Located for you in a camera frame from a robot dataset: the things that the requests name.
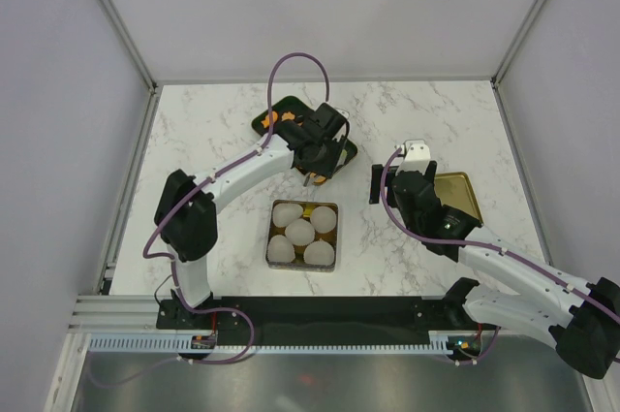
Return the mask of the gold tin lid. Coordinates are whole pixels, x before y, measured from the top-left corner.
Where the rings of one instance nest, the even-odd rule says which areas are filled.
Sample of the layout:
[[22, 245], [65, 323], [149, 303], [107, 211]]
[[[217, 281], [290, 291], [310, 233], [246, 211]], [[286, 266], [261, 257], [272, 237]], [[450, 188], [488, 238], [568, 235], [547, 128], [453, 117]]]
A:
[[436, 174], [434, 189], [443, 205], [459, 209], [483, 224], [473, 185], [465, 172]]

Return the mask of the silver metal tongs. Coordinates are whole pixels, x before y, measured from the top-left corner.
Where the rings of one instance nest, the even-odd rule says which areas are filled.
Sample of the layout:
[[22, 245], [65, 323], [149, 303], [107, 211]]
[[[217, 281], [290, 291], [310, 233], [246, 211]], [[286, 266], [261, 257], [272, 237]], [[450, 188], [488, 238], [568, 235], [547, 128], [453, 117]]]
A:
[[311, 177], [312, 177], [313, 175], [319, 175], [319, 174], [309, 173], [309, 174], [307, 174], [307, 175], [305, 176], [304, 181], [303, 181], [303, 185], [304, 185], [305, 187], [315, 186], [315, 185], [313, 185], [313, 184], [312, 184], [312, 182], [311, 182]]

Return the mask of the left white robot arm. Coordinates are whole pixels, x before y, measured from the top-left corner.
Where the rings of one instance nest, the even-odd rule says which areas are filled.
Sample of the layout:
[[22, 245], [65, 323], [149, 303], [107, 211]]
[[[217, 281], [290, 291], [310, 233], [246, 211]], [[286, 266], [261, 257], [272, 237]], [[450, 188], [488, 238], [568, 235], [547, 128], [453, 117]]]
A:
[[203, 174], [177, 170], [169, 175], [143, 250], [145, 259], [170, 260], [178, 318], [191, 329], [212, 315], [206, 256], [218, 238], [217, 215], [238, 196], [289, 169], [330, 178], [350, 134], [348, 116], [327, 103], [299, 121], [271, 124], [246, 152]]

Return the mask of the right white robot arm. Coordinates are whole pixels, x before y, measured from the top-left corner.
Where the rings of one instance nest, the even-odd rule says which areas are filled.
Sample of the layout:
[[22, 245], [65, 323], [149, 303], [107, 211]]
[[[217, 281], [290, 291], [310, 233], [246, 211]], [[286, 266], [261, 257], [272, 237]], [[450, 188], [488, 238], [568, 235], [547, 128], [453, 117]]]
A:
[[474, 321], [536, 339], [571, 368], [603, 379], [619, 361], [619, 286], [592, 283], [523, 256], [476, 217], [441, 202], [436, 163], [424, 172], [390, 163], [371, 168], [370, 204], [382, 204], [392, 222], [428, 251], [481, 271], [509, 287], [509, 295], [466, 283], [443, 304], [455, 329]]

